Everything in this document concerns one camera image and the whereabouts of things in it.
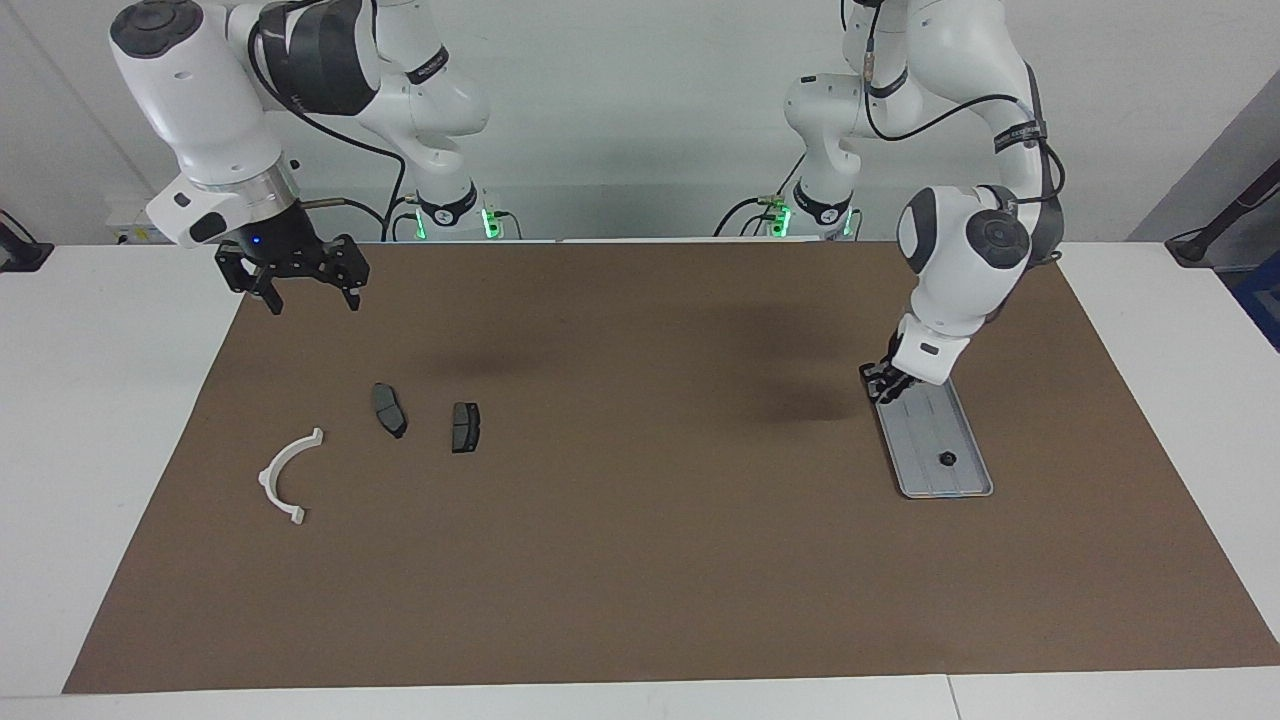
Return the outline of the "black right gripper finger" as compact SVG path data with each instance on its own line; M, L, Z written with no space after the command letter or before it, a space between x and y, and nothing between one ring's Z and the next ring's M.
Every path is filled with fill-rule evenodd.
M369 277L369 263L349 234L339 234L328 243L328 283L342 292L353 313L360 310L361 291Z
M282 315L284 301L274 286L274 272L270 266L255 265L236 243L220 243L214 259L233 293L247 293L260 300L270 314Z

